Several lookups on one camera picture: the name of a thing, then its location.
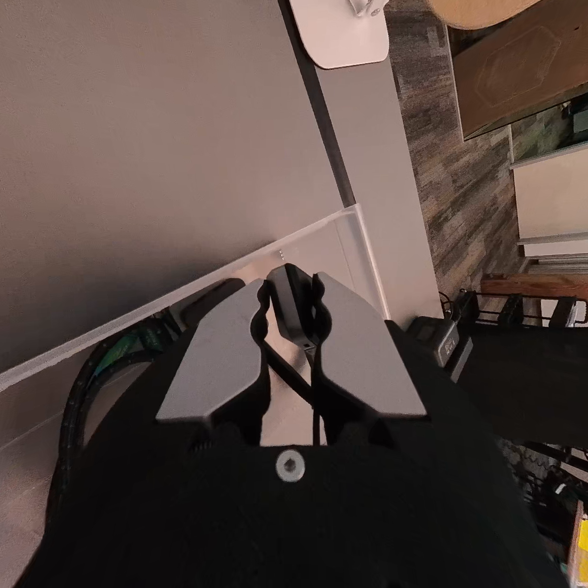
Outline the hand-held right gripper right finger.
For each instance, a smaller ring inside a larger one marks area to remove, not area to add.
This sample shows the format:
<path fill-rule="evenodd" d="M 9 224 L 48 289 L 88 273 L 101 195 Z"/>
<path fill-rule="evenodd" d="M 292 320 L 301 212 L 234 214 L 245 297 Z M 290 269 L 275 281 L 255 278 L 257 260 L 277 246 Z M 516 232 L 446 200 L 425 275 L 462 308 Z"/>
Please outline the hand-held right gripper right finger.
<path fill-rule="evenodd" d="M 326 441 L 348 424 L 422 419 L 426 408 L 381 314 L 326 272 L 312 278 L 318 345 L 312 367 L 315 405 Z"/>

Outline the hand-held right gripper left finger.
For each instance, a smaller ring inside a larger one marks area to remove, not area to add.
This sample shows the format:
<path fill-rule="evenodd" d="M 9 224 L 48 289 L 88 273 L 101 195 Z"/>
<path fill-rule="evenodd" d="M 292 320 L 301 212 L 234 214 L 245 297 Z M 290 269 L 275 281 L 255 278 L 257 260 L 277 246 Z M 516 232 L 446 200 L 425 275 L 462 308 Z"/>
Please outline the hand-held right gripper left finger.
<path fill-rule="evenodd" d="M 159 423 L 235 426 L 248 445 L 259 445 L 270 405 L 263 347 L 269 291 L 256 279 L 220 302 L 199 322 L 156 415 Z"/>

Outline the small black adapter box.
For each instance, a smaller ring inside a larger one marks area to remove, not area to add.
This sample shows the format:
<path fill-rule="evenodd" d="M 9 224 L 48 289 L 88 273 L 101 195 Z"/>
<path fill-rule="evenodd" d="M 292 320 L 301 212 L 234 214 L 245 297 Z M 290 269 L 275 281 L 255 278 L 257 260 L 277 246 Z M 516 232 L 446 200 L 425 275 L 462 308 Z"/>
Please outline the small black adapter box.
<path fill-rule="evenodd" d="M 313 314 L 312 278 L 292 263 L 273 269 L 266 278 L 280 335 L 305 352 L 319 339 Z"/>

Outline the clear plastic bin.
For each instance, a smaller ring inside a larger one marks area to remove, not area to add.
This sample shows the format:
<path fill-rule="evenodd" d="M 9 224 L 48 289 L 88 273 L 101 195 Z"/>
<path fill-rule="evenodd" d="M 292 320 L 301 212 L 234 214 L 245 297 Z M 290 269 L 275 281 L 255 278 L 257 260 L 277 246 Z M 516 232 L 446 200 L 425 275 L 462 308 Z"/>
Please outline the clear plastic bin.
<path fill-rule="evenodd" d="M 65 376 L 74 376 L 73 357 L 80 361 L 94 347 L 124 328 L 166 307 L 179 313 L 185 300 L 229 277 L 245 282 L 265 277 L 284 263 L 307 274 L 324 271 L 356 291 L 384 318 L 387 302 L 359 205 L 336 212 L 282 239 L 269 243 L 218 269 L 166 292 L 104 324 L 68 336 L 1 371 L 1 448 L 55 418 L 65 405 Z"/>

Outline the braided hdmi cable green plug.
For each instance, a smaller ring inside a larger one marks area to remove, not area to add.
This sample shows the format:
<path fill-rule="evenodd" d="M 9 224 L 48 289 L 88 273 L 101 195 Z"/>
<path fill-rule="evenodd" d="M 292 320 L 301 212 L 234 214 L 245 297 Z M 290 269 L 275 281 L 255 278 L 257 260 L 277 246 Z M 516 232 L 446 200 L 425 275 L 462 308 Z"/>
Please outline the braided hdmi cable green plug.
<path fill-rule="evenodd" d="M 45 526 L 58 514 L 74 466 L 84 449 L 89 411 L 99 392 L 125 369 L 151 364 L 180 337 L 169 308 L 134 323 L 99 342 L 75 377 L 63 410 L 58 457 L 49 487 Z"/>

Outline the black device with grey panel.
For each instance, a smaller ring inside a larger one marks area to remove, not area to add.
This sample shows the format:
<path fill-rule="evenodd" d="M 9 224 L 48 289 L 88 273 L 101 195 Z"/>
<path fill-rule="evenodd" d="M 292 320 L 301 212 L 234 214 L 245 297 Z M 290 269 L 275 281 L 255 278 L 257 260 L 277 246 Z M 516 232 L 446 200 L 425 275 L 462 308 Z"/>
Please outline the black device with grey panel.
<path fill-rule="evenodd" d="M 473 349 L 472 338 L 460 334 L 458 324 L 451 318 L 420 316 L 407 330 L 454 383 L 458 382 Z"/>

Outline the white panel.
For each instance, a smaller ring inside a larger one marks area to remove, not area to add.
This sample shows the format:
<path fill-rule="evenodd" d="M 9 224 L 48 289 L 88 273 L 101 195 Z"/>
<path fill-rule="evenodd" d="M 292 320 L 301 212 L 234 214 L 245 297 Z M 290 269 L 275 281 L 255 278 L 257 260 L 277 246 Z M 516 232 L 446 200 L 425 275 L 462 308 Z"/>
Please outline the white panel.
<path fill-rule="evenodd" d="M 511 166 L 528 258 L 587 254 L 587 142 Z"/>

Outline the yellow box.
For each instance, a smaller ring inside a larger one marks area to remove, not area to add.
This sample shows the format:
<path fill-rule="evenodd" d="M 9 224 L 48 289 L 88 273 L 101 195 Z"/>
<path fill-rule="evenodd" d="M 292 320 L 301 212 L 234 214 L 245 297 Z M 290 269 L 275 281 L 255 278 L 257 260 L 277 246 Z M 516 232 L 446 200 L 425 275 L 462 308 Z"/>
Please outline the yellow box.
<path fill-rule="evenodd" d="M 577 502 L 569 548 L 567 577 L 570 587 L 587 587 L 587 513 L 580 501 Z"/>

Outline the cardboard box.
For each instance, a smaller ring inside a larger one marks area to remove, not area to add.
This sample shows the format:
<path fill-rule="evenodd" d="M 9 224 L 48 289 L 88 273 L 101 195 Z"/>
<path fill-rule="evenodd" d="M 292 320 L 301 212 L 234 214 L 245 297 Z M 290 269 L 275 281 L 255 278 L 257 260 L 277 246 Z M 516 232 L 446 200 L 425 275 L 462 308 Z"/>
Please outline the cardboard box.
<path fill-rule="evenodd" d="M 587 92 L 587 1 L 539 1 L 453 58 L 464 140 Z"/>

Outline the white stand base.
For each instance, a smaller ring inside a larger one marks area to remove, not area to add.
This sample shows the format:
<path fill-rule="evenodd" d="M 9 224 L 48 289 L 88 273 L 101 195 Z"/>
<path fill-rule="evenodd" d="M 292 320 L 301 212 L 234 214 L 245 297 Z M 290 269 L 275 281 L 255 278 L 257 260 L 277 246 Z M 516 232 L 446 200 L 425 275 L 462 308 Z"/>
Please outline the white stand base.
<path fill-rule="evenodd" d="M 384 61 L 388 1 L 290 1 L 309 57 L 324 70 Z"/>

